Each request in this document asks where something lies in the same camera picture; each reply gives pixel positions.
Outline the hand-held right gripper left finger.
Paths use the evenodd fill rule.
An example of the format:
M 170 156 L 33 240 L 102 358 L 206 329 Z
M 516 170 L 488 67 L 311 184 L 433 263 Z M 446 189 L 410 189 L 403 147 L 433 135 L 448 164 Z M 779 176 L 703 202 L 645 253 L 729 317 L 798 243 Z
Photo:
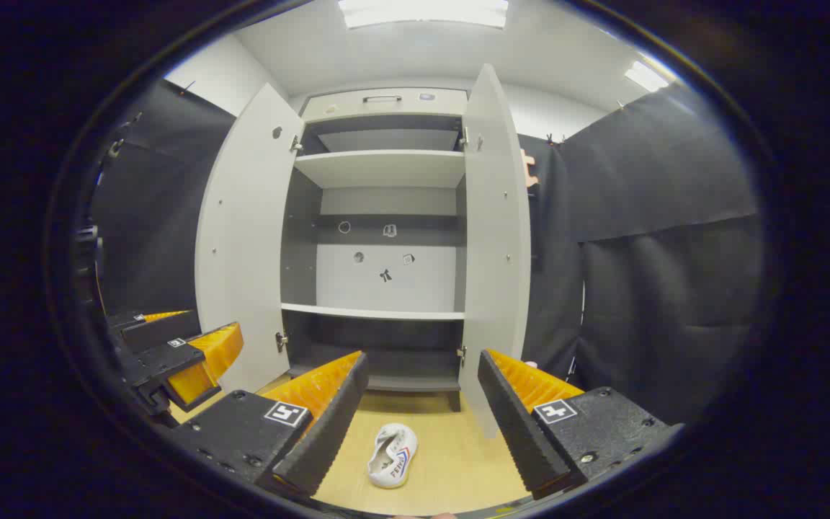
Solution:
M 231 391 L 172 428 L 175 446 L 231 479 L 287 496 L 317 493 L 369 384 L 351 352 L 265 394 Z

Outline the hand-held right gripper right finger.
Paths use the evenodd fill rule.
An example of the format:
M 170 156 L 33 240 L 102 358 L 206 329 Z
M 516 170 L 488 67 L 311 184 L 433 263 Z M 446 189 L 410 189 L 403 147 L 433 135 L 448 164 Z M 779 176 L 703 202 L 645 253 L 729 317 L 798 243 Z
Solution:
M 583 391 L 494 350 L 481 352 L 478 381 L 534 499 L 625 469 L 681 430 L 614 388 Z

